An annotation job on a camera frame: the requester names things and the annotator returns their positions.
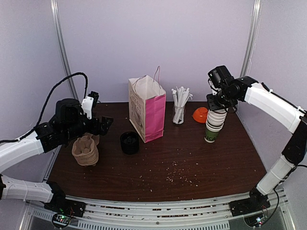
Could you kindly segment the stack of paper cups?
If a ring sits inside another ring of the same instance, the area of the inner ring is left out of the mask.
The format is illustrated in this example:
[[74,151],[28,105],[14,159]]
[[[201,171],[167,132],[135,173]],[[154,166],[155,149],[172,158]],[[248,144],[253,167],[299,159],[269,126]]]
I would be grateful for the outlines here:
[[226,116],[226,110],[208,111],[204,136],[205,141],[207,141],[208,143],[213,143],[216,141],[219,132],[224,126]]

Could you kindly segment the stack of black cup lids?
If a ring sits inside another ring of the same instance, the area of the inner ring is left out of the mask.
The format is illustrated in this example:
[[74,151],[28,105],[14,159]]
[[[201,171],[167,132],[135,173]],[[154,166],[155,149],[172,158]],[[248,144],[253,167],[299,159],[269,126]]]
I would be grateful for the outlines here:
[[136,154],[139,151],[139,135],[136,132],[124,132],[120,136],[120,145],[122,151],[127,155]]

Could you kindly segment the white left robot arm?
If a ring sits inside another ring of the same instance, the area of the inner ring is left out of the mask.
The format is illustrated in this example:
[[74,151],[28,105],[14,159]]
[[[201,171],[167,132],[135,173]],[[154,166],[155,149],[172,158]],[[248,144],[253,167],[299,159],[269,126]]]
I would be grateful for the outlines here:
[[[49,122],[38,124],[18,139],[2,142],[0,170],[3,172],[30,157],[68,144],[85,133],[106,135],[114,120],[110,117],[95,118],[92,115],[95,106],[96,99],[91,96],[86,96],[82,102],[72,98],[57,101],[55,114]],[[39,201],[46,209],[65,216],[82,217],[85,209],[85,203],[66,199],[56,182],[34,183],[3,174],[0,176],[0,197]]]

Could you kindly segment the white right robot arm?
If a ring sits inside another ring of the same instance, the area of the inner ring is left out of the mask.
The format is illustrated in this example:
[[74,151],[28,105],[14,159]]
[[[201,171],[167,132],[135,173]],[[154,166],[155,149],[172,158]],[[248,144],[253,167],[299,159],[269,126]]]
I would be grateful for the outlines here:
[[208,83],[212,93],[206,96],[209,112],[206,121],[205,140],[214,142],[224,125],[229,109],[237,110],[238,102],[252,105],[270,115],[289,132],[281,138],[266,130],[259,142],[281,151],[280,157],[250,190],[248,198],[230,202],[232,216],[241,216],[271,206],[268,195],[276,191],[299,166],[307,153],[307,112],[282,98],[265,83],[249,76],[234,78],[226,66],[217,66],[208,72]]

